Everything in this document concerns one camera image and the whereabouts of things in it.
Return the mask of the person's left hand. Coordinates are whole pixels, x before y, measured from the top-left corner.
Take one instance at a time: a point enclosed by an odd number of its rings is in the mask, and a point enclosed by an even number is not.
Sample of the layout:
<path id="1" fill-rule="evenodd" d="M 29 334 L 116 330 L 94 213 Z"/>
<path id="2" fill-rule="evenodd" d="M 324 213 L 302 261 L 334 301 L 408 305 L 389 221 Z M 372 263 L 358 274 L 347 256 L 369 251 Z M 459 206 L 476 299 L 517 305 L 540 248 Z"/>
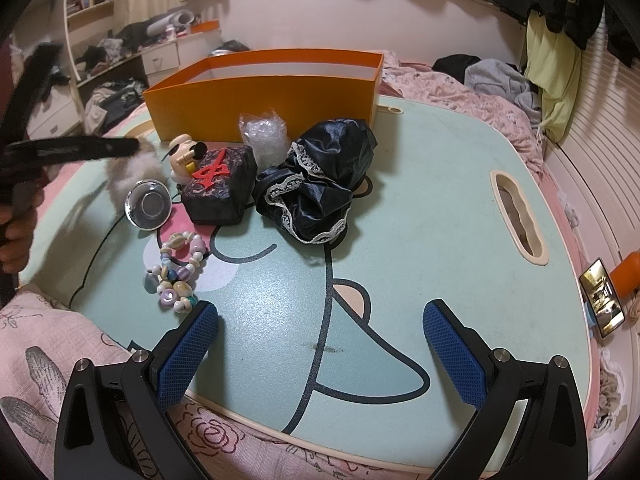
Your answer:
<path id="1" fill-rule="evenodd" d="M 19 216 L 14 214 L 11 206 L 1 206 L 1 225 L 6 228 L 4 232 L 6 240 L 0 248 L 1 267 L 4 273 L 18 273 L 27 266 L 38 221 L 37 209 L 43 200 L 43 190 L 39 190 L 34 195 L 29 210 Z"/>

